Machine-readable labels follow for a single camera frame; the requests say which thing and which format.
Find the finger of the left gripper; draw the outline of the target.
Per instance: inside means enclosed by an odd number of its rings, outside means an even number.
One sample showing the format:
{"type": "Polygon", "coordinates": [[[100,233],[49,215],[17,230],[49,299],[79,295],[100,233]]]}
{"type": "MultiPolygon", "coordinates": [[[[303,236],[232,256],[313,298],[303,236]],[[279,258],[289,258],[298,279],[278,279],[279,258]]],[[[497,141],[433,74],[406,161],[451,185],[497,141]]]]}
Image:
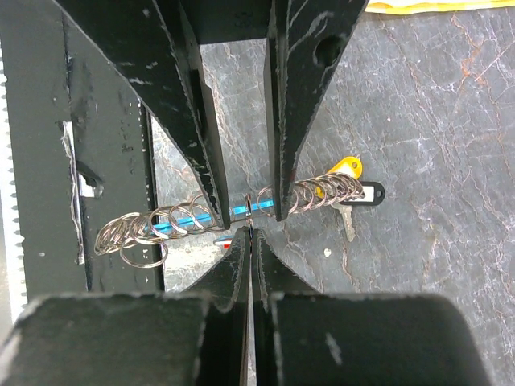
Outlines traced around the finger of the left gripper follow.
{"type": "Polygon", "coordinates": [[[367,3],[273,1],[264,88],[275,216],[289,215],[300,152],[367,3]]]}
{"type": "Polygon", "coordinates": [[[229,193],[212,91],[179,1],[60,1],[61,10],[135,91],[183,155],[216,224],[229,193]]]}

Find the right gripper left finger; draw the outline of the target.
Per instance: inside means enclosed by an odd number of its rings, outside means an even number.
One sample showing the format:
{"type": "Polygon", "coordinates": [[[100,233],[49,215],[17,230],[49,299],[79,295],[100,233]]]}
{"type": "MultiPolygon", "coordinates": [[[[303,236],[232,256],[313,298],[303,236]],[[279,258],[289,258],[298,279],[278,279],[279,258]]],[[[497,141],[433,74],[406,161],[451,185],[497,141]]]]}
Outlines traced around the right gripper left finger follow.
{"type": "Polygon", "coordinates": [[[238,228],[225,255],[186,292],[207,294],[221,313],[246,304],[249,291],[251,237],[248,227],[238,228]]]}

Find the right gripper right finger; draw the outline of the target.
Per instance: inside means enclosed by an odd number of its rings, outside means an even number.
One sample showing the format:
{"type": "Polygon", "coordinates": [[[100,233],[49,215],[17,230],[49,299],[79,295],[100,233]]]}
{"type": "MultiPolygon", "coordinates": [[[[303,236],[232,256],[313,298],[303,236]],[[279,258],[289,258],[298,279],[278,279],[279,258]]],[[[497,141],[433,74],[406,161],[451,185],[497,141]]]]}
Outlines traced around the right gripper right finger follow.
{"type": "Polygon", "coordinates": [[[276,256],[265,232],[260,228],[253,232],[252,283],[253,299],[265,312],[269,311],[269,297],[272,293],[318,292],[276,256]]]}

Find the red key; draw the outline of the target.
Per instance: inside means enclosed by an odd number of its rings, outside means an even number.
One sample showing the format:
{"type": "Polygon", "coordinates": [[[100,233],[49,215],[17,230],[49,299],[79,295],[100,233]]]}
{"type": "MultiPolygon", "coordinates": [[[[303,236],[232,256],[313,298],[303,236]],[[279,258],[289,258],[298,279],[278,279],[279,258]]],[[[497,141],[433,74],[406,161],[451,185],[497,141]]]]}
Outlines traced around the red key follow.
{"type": "Polygon", "coordinates": [[[222,237],[215,239],[213,241],[213,244],[215,246],[227,249],[231,246],[232,242],[233,242],[233,236],[229,235],[229,236],[222,236],[222,237]]]}

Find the blue keyring with metal rings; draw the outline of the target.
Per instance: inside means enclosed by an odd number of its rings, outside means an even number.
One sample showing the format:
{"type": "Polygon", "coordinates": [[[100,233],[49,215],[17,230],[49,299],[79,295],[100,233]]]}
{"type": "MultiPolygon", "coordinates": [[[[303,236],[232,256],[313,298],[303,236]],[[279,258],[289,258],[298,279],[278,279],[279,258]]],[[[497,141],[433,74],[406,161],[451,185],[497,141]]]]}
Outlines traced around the blue keyring with metal rings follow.
{"type": "MultiPolygon", "coordinates": [[[[287,207],[287,214],[301,214],[306,211],[334,204],[355,204],[365,197],[337,201],[336,197],[327,194],[320,198],[316,188],[329,186],[321,183],[317,177],[294,182],[292,196],[287,207]]],[[[131,212],[109,221],[97,233],[94,252],[98,256],[118,253],[126,264],[138,269],[153,269],[166,261],[169,249],[167,242],[181,240],[188,236],[203,235],[205,233],[220,233],[224,229],[216,223],[214,214],[201,203],[201,196],[176,205],[159,207],[149,212],[131,212]],[[142,246],[149,249],[159,246],[162,256],[156,262],[137,262],[128,257],[127,251],[142,246]]]]}

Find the black key tag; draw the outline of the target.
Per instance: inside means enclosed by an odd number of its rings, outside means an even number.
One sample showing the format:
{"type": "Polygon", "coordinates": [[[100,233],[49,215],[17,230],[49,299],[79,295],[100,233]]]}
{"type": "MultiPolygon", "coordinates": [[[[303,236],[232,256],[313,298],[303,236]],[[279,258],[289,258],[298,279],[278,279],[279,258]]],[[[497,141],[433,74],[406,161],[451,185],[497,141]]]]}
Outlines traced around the black key tag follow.
{"type": "Polygon", "coordinates": [[[360,201],[364,206],[378,206],[385,199],[385,188],[379,182],[362,182],[361,183],[365,197],[360,201]]]}

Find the yellow key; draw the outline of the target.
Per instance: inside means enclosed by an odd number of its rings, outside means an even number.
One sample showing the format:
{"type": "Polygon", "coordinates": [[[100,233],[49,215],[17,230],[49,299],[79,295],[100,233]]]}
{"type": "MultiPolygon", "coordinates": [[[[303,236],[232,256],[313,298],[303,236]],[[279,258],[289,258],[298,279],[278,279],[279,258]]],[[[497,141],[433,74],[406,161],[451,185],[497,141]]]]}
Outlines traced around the yellow key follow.
{"type": "Polygon", "coordinates": [[[316,194],[320,198],[329,194],[331,197],[335,196],[337,201],[360,198],[364,195],[359,181],[362,173],[363,165],[358,157],[344,157],[327,173],[318,177],[321,183],[329,186],[329,191],[317,187],[316,194]]]}

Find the orange checkered cloth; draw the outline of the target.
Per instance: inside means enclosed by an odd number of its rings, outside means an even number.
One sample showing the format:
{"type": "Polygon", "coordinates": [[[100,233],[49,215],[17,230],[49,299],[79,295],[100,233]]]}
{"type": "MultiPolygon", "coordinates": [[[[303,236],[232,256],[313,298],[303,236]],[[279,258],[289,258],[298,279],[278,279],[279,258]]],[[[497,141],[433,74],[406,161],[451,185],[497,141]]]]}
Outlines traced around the orange checkered cloth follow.
{"type": "Polygon", "coordinates": [[[430,12],[456,12],[514,7],[514,0],[379,0],[369,1],[372,14],[406,16],[430,12]]]}

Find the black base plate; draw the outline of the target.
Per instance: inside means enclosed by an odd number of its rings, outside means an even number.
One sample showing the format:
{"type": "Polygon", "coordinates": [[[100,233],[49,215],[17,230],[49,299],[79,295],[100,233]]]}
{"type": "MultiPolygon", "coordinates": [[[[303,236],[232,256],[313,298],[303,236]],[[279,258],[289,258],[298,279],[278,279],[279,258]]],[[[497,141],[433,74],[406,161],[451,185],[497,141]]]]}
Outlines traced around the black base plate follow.
{"type": "Polygon", "coordinates": [[[27,301],[161,290],[160,269],[94,252],[105,224],[156,203],[150,118],[135,93],[52,1],[2,2],[1,60],[27,301]]]}

